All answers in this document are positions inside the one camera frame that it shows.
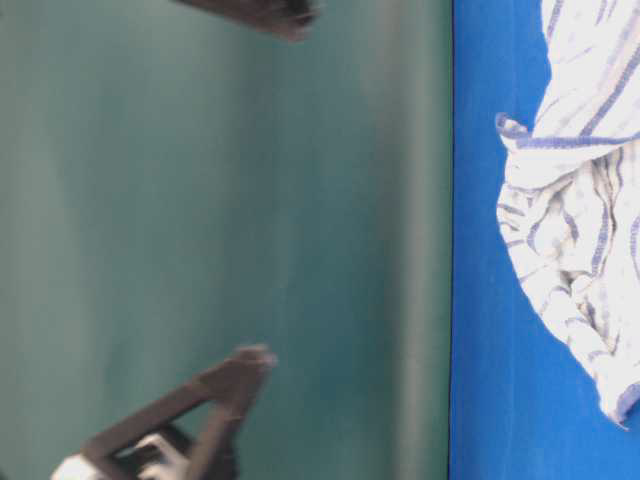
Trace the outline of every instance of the black clamp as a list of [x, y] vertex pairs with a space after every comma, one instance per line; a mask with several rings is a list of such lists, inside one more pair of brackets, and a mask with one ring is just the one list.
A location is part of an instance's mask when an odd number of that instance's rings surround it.
[[[129, 457], [122, 452], [149, 434], [162, 433], [188, 457], [184, 480], [233, 480], [237, 477], [233, 438], [275, 362], [265, 347], [240, 348], [221, 364], [96, 435], [80, 453], [109, 480], [137, 480], [136, 466], [154, 461], [158, 452], [142, 448]], [[192, 442], [172, 422], [208, 402], [215, 406]]]
[[286, 40], [302, 40], [317, 10], [309, 0], [176, 0]]

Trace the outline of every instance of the green backdrop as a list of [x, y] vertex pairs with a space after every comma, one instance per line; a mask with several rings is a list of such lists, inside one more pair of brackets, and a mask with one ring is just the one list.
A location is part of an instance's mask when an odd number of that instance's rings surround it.
[[264, 342], [243, 478], [446, 478], [449, 2], [327, 0], [295, 46], [165, 0], [0, 12], [5, 475]]

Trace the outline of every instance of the blue surface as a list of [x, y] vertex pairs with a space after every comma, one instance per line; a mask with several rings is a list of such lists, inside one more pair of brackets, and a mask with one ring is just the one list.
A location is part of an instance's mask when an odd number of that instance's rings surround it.
[[498, 112], [531, 127], [549, 80], [539, 2], [456, 0], [452, 480], [630, 479], [630, 433], [520, 290], [495, 220]]

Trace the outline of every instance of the towel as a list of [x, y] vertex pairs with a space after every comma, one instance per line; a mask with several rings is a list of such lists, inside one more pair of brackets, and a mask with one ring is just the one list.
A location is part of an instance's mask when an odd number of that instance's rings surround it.
[[520, 285], [619, 426], [640, 398], [640, 1], [543, 0], [551, 79], [504, 114], [497, 218]]

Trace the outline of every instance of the blue stripe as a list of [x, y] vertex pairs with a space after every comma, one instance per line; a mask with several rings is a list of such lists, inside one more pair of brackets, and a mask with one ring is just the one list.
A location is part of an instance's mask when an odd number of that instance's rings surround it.
[[523, 245], [524, 240], [514, 240], [513, 242], [507, 242], [507, 249]]
[[610, 355], [609, 352], [604, 352], [602, 350], [596, 350], [595, 352], [591, 352], [589, 355], [587, 355], [587, 359], [589, 360], [589, 362], [592, 362], [598, 358], [601, 357], [602, 355]]
[[633, 260], [633, 267], [636, 270], [636, 277], [640, 280], [640, 268], [638, 268], [638, 259], [636, 254], [638, 252], [638, 229], [640, 229], [640, 215], [636, 217], [631, 225], [631, 238], [629, 241], [629, 249], [631, 251], [631, 259]]
[[596, 20], [596, 25], [598, 25], [602, 20], [602, 17], [604, 16], [604, 10], [606, 7], [607, 7], [607, 0], [602, 0], [602, 3], [600, 4], [600, 11], [598, 12], [598, 19]]
[[567, 211], [564, 208], [562, 209], [562, 218], [564, 218], [565, 223], [569, 226], [569, 229], [571, 230], [571, 238], [573, 239], [574, 242], [577, 242], [578, 238], [580, 238], [580, 232], [578, 230], [578, 226], [576, 225], [576, 221], [571, 215], [567, 213]]
[[498, 222], [498, 226], [499, 227], [509, 227], [511, 229], [512, 232], [517, 232], [518, 229], [516, 227], [514, 227], [513, 225], [511, 225], [510, 223], [507, 222]]
[[640, 64], [640, 47], [636, 48], [636, 51], [633, 52], [631, 60], [625, 67], [624, 72], [622, 72], [622, 76], [620, 77], [620, 80], [618, 80], [618, 83], [616, 85], [616, 88], [613, 90], [613, 93], [609, 96], [609, 98], [607, 98], [604, 104], [602, 104], [602, 106], [598, 109], [594, 117], [591, 120], [589, 120], [587, 125], [582, 129], [582, 132], [580, 132], [581, 136], [591, 135], [591, 133], [593, 133], [593, 131], [598, 126], [598, 124], [602, 121], [604, 116], [609, 112], [609, 110], [611, 110], [611, 107], [613, 107], [614, 103], [618, 100], [618, 98], [620, 98], [622, 91], [627, 86], [627, 83], [629, 83], [629, 80], [633, 76], [633, 73], [635, 72], [639, 64]]
[[504, 124], [509, 120], [505, 113], [496, 115], [496, 130], [509, 140], [515, 140], [516, 146], [521, 149], [569, 149], [581, 147], [616, 146], [640, 139], [640, 131], [627, 137], [532, 137], [530, 133], [510, 133], [504, 128]]
[[538, 250], [536, 250], [536, 233], [538, 233], [538, 229], [540, 228], [540, 222], [542, 222], [542, 220], [534, 223], [531, 230], [529, 230], [529, 235], [527, 235], [527, 245], [536, 253], [538, 253]]
[[622, 159], [624, 158], [624, 148], [619, 150], [620, 156], [618, 157], [618, 163], [616, 163], [616, 176], [618, 177], [618, 188], [622, 188], [624, 186], [624, 180], [622, 178], [622, 173], [620, 172], [620, 166], [622, 165]]
[[521, 217], [524, 217], [524, 212], [522, 210], [518, 210], [517, 208], [514, 208], [511, 205], [507, 205], [505, 203], [499, 203], [498, 205], [496, 205], [496, 207], [501, 208], [506, 212], [513, 213], [514, 215], [520, 215]]
[[598, 234], [596, 250], [593, 252], [593, 257], [591, 258], [591, 274], [595, 277], [600, 269], [600, 262], [604, 256], [604, 248], [609, 240], [609, 207], [600, 195], [600, 192], [596, 190], [595, 185], [594, 191], [602, 202], [602, 226], [600, 227], [600, 233]]
[[609, 15], [607, 16], [607, 20], [611, 18], [611, 14], [616, 9], [617, 4], [618, 4], [618, 0], [613, 0], [613, 3], [611, 4], [611, 8], [609, 9]]
[[551, 37], [553, 37], [553, 32], [555, 31], [558, 19], [560, 18], [560, 12], [562, 11], [563, 4], [564, 0], [556, 0], [556, 4], [553, 6], [549, 25], [547, 26], [547, 43], [551, 41]]
[[585, 324], [585, 325], [587, 325], [587, 326], [591, 326], [591, 325], [589, 325], [589, 322], [587, 321], [587, 319], [586, 319], [586, 318], [584, 318], [584, 317], [570, 317], [570, 318], [567, 318], [567, 319], [564, 321], [564, 324], [565, 324], [567, 327], [571, 326], [571, 325], [572, 325], [572, 324], [574, 324], [574, 323], [584, 323], [584, 324]]

